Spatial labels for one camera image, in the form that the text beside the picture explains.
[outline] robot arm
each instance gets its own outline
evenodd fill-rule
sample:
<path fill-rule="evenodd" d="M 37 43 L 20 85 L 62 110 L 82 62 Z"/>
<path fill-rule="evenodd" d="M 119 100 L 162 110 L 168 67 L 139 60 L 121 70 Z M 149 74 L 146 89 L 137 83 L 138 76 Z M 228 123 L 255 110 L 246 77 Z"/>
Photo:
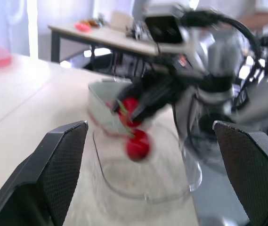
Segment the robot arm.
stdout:
<path fill-rule="evenodd" d="M 148 11 L 146 12 L 146 24 L 154 41 L 159 46 L 165 45 L 170 48 L 159 47 L 160 54 L 157 57 L 159 61 L 154 63 L 159 69 L 154 70 L 153 68 L 152 72 L 154 74 L 160 74 L 160 76 L 154 76 L 154 82 L 152 82 L 151 73 L 148 73 L 145 75 L 145 77 L 150 78 L 147 79 L 149 80 L 147 84 L 134 82 L 129 88 L 130 91 L 124 90 L 119 95 L 118 99 L 122 100 L 135 93 L 135 90 L 138 90 L 139 94 L 136 96 L 140 102 L 140 106 L 133 112 L 130 119 L 133 121 L 142 120 L 145 117 L 153 115 L 167 103 L 174 104 L 177 101 L 182 101 L 180 94 L 184 93 L 189 86 L 195 86 L 197 88 L 196 93 L 206 106 L 223 105 L 226 101 L 231 100 L 233 97 L 231 96 L 232 92 L 230 92 L 233 75 L 221 74 L 216 76 L 211 74 L 210 76 L 206 76 L 206 70 L 194 45 L 197 43 L 197 40 L 191 35 L 193 34 L 193 28 L 207 27 L 218 22 L 224 22 L 234 26 L 249 40 L 254 51 L 255 62 L 257 63 L 260 59 L 261 49 L 254 35 L 238 21 L 223 15 L 209 11 L 192 11 L 188 4 L 184 6 L 177 3 L 160 5 L 152 2 L 149 3 Z M 175 70 L 173 65 L 170 67 L 169 61 L 166 60 L 168 58 L 172 59 L 172 56 L 176 56 L 178 53 L 184 54 L 191 66 L 191 70 L 184 70 L 180 75 L 177 74 L 177 70 Z M 167 68 L 166 73 L 163 73 L 160 65 Z M 268 83 L 264 83 L 261 89 L 254 87 L 248 90 L 248 92 L 250 93 L 248 94 L 249 99 L 244 106 L 236 109 L 234 112 L 223 112 L 233 122 L 247 123 L 268 116 Z"/>

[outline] wall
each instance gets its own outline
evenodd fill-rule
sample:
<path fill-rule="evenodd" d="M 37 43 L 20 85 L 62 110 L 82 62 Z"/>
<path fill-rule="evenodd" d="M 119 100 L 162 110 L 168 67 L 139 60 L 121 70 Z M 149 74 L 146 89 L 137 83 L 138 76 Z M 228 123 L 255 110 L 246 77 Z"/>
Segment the wall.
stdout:
<path fill-rule="evenodd" d="M 131 14 L 135 1 L 139 0 L 94 0 L 93 16 L 98 16 L 101 13 L 105 16 L 106 21 L 110 21 L 113 11 Z"/>
<path fill-rule="evenodd" d="M 37 0 L 39 59 L 50 61 L 51 33 L 49 24 L 74 23 L 92 16 L 93 0 Z M 60 59 L 88 47 L 79 43 L 61 40 Z"/>
<path fill-rule="evenodd" d="M 143 15 L 143 7 L 146 3 L 146 0 L 135 0 L 132 15 L 134 16 L 135 20 L 142 20 Z"/>

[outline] desk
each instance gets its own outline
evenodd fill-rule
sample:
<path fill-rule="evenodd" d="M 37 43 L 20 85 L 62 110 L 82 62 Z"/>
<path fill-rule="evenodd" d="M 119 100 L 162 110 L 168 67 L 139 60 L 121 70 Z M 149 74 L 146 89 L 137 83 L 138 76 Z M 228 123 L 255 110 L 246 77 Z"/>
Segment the desk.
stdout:
<path fill-rule="evenodd" d="M 127 38 L 125 32 L 113 30 L 109 26 L 94 28 L 91 32 L 80 32 L 74 27 L 74 24 L 60 26 L 50 25 L 49 29 L 52 31 L 52 62 L 59 63 L 61 38 L 88 44 L 92 47 L 98 46 L 108 48 L 139 58 L 153 57 L 157 55 L 155 44 Z"/>
<path fill-rule="evenodd" d="M 123 225 L 100 214 L 93 201 L 93 190 L 89 189 L 91 180 L 87 163 L 94 152 L 92 131 L 95 125 L 86 111 L 88 83 L 102 78 L 105 77 L 98 73 L 65 69 L 57 64 L 16 55 L 11 66 L 0 69 L 0 188 L 48 131 L 80 120 L 89 123 L 81 173 L 65 220 L 66 226 Z M 163 111 L 158 120 L 175 131 L 170 108 Z M 79 207 L 87 202 L 89 206 Z M 185 225 L 198 225 L 191 197 L 174 214 L 184 217 Z M 161 216 L 155 220 L 155 225 L 167 225 Z M 134 222 L 129 225 L 150 224 Z"/>

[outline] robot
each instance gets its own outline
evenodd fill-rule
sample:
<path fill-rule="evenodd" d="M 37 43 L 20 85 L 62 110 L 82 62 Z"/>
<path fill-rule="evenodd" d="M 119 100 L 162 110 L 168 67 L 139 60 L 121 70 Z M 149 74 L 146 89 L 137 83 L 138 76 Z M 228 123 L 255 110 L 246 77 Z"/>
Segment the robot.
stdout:
<path fill-rule="evenodd" d="M 260 83 L 254 75 L 260 68 L 259 40 L 240 22 L 213 11 L 195 11 L 189 0 L 182 4 L 150 1 L 145 23 L 157 43 L 158 56 L 148 70 L 117 97 L 134 97 L 139 106 L 130 116 L 141 121 L 171 104 L 179 137 L 202 163 L 203 182 L 194 192 L 196 210 L 203 225 L 244 225 L 248 217 L 223 171 L 223 161 L 212 130 L 215 121 L 255 125 L 268 118 L 268 79 Z M 200 29 L 227 23 L 235 30 L 218 32 L 206 46 Z M 244 60 L 242 46 L 248 40 L 254 65 L 235 96 L 233 81 Z M 113 111 L 118 110 L 118 103 Z M 212 216 L 221 220 L 217 223 Z"/>

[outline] table leg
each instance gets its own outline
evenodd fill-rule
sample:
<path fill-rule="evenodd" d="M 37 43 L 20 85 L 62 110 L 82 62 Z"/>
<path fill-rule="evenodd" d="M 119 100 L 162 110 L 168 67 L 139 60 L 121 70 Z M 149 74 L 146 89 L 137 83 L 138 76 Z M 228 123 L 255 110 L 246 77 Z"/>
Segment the table leg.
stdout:
<path fill-rule="evenodd" d="M 90 59 L 90 63 L 91 63 L 91 66 L 92 66 L 92 71 L 95 70 L 95 46 L 91 46 L 91 59 Z"/>
<path fill-rule="evenodd" d="M 55 63 L 59 62 L 60 55 L 60 35 L 56 31 L 51 33 L 51 61 Z"/>

